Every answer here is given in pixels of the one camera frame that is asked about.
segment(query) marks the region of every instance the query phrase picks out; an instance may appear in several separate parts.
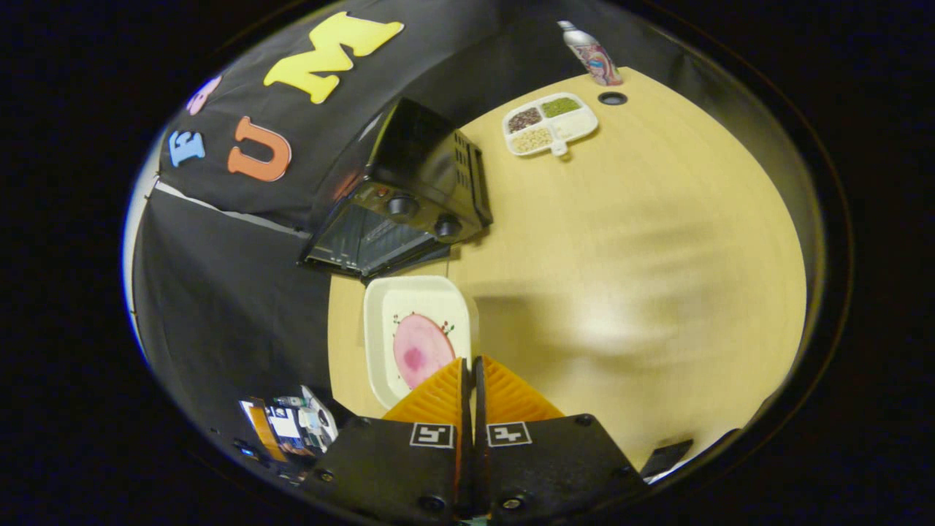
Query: aerosol can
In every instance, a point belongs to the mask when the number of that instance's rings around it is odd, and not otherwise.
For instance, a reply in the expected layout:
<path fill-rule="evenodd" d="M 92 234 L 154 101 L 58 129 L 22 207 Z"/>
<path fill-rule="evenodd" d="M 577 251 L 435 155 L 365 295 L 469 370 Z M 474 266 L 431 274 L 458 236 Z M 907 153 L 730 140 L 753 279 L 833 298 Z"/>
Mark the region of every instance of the aerosol can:
<path fill-rule="evenodd" d="M 596 38 L 591 37 L 584 31 L 581 31 L 569 21 L 563 20 L 558 26 L 565 30 L 563 35 L 565 43 L 582 61 L 582 64 L 591 74 L 594 82 L 602 86 L 615 86 L 623 84 L 624 79 L 617 71 L 617 66 L 613 64 L 611 56 L 607 54 L 604 47 Z"/>

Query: screw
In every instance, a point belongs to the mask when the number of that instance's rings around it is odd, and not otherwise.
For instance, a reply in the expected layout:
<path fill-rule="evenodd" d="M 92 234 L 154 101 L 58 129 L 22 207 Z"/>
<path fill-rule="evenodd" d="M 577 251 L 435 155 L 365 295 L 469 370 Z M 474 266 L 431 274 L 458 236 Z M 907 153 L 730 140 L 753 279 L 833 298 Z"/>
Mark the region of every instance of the screw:
<path fill-rule="evenodd" d="M 517 498 L 507 499 L 500 505 L 503 509 L 519 509 L 523 506 L 523 501 Z"/>
<path fill-rule="evenodd" d="M 419 499 L 419 506 L 425 511 L 439 512 L 445 509 L 445 502 L 438 497 L 426 495 Z"/>

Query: pink food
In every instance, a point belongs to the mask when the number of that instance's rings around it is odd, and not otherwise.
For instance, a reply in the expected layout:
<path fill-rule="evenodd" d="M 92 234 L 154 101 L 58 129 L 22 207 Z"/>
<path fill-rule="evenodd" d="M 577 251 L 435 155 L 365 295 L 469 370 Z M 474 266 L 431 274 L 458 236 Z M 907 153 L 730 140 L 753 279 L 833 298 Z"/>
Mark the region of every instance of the pink food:
<path fill-rule="evenodd" d="M 416 388 L 454 359 L 454 349 L 435 322 L 410 314 L 396 326 L 393 356 L 406 385 Z"/>

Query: tabletop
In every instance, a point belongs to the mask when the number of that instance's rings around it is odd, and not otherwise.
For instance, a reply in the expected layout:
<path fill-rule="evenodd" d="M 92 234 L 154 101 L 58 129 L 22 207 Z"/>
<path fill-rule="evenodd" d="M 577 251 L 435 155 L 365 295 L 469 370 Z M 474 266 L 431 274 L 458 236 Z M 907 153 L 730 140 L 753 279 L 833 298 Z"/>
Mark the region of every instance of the tabletop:
<path fill-rule="evenodd" d="M 711 116 L 641 73 L 545 86 L 461 130 L 482 150 L 494 223 L 445 275 L 480 315 L 473 353 L 523 377 L 566 415 L 594 414 L 634 465 L 693 438 L 694 456 L 742 427 L 785 379 L 805 317 L 796 231 L 769 176 Z M 616 91 L 623 105 L 597 96 Z M 599 126 L 568 153 L 509 152 L 502 119 L 557 92 Z M 335 397 L 386 412 L 367 380 L 364 286 L 334 276 Z"/>

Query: black toaster oven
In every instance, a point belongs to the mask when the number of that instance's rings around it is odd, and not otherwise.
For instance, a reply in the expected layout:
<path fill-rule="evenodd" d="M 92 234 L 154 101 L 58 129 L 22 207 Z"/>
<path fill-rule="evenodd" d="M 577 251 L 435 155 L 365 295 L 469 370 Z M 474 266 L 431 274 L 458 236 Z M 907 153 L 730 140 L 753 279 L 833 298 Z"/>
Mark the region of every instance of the black toaster oven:
<path fill-rule="evenodd" d="M 449 254 L 493 222 L 481 151 L 434 111 L 399 98 L 338 156 L 316 192 L 299 259 L 365 283 Z"/>

